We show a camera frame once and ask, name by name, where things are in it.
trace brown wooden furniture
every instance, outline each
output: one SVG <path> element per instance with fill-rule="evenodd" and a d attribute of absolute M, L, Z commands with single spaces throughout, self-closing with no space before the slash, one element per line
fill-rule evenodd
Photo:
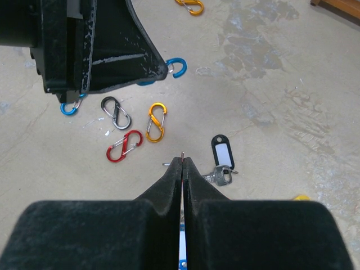
<path fill-rule="evenodd" d="M 317 6 L 320 2 L 325 2 L 336 7 L 347 14 L 360 19 L 360 2 L 357 0 L 311 0 L 312 6 Z"/>

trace gray floor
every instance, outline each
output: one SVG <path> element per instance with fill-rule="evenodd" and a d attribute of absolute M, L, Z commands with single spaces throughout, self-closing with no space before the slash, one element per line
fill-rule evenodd
<path fill-rule="evenodd" d="M 32 202 L 133 199 L 181 151 L 209 173 L 210 141 L 225 134 L 240 171 L 226 196 L 310 196 L 359 266 L 360 27 L 308 1 L 203 1 L 199 17 L 171 0 L 133 1 L 163 58 L 183 57 L 188 72 L 111 93 L 143 133 L 150 105 L 168 108 L 164 139 L 117 164 L 105 151 L 123 132 L 100 109 L 105 95 L 65 117 L 29 50 L 0 48 L 0 250 Z"/>

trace black key tag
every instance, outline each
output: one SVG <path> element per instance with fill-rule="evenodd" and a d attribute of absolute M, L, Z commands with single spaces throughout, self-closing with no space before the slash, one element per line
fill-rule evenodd
<path fill-rule="evenodd" d="M 216 165 L 226 165 L 234 169 L 234 158 L 232 157 L 230 141 L 225 135 L 216 135 L 212 141 L 213 154 Z"/>

